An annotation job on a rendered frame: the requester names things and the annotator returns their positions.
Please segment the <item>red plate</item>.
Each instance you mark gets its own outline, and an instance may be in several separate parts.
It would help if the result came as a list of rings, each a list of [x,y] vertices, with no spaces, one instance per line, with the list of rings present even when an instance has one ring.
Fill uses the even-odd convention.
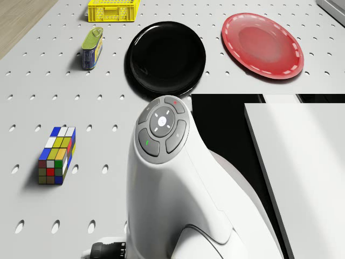
[[[222,26],[229,53],[252,72],[271,79],[289,79],[303,69],[296,39],[275,21],[254,13],[237,13]]]

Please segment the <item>flat-sided can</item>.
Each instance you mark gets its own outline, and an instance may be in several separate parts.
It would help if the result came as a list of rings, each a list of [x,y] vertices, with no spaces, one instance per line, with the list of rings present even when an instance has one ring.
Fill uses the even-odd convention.
[[[91,70],[96,66],[102,51],[102,27],[92,28],[82,43],[82,68]]]

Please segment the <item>puzzle cube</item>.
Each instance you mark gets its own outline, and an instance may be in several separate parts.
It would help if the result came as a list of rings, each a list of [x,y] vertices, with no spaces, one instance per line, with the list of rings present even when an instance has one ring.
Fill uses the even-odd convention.
[[[61,185],[75,151],[75,127],[54,127],[38,160],[38,183]]]

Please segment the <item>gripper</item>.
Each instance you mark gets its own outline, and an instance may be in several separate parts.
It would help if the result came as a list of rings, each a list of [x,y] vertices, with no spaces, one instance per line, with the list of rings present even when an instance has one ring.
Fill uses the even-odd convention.
[[[81,259],[126,259],[126,238],[103,237],[83,251]]]

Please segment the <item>black plate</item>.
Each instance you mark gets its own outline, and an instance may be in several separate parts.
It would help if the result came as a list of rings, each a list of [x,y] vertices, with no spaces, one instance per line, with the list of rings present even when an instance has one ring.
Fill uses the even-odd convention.
[[[142,93],[179,96],[198,84],[205,63],[205,47],[196,32],[184,24],[163,21],[150,24],[133,38],[125,73]]]

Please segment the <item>yellow basket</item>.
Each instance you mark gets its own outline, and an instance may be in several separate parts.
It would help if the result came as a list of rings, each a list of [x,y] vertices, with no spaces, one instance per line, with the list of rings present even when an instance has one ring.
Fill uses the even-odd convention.
[[[133,22],[141,0],[90,0],[89,22]]]

